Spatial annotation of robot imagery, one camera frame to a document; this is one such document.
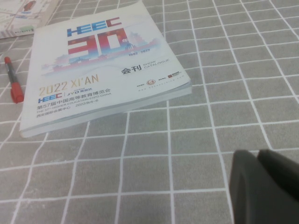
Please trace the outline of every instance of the red marker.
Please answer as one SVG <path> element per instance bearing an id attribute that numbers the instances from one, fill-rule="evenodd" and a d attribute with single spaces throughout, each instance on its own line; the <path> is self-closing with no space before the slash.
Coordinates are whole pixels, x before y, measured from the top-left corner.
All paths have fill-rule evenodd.
<path id="1" fill-rule="evenodd" d="M 9 81 L 11 83 L 11 90 L 10 90 L 11 98 L 13 99 L 13 102 L 16 104 L 23 102 L 24 94 L 20 84 L 18 83 L 18 79 L 15 76 L 15 71 L 13 65 L 11 64 L 11 60 L 9 57 L 5 57 L 4 61 L 5 61 L 5 67 L 7 69 Z"/>

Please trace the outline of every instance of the logo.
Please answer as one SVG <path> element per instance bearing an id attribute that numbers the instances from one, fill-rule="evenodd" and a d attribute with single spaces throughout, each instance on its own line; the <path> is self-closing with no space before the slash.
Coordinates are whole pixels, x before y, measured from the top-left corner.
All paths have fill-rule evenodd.
<path id="1" fill-rule="evenodd" d="M 149 81 L 146 82 L 147 85 L 153 85 L 155 84 L 155 80 L 154 79 L 150 79 Z"/>

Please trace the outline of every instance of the tablecloth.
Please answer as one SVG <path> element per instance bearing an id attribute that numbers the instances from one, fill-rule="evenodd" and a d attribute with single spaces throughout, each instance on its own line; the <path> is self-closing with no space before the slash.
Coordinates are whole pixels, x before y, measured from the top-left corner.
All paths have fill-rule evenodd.
<path id="1" fill-rule="evenodd" d="M 49 24 L 132 0 L 62 0 Z M 298 0 L 144 0 L 192 95 L 23 139 L 33 35 L 0 40 L 0 223 L 231 224 L 233 152 L 299 161 Z"/>

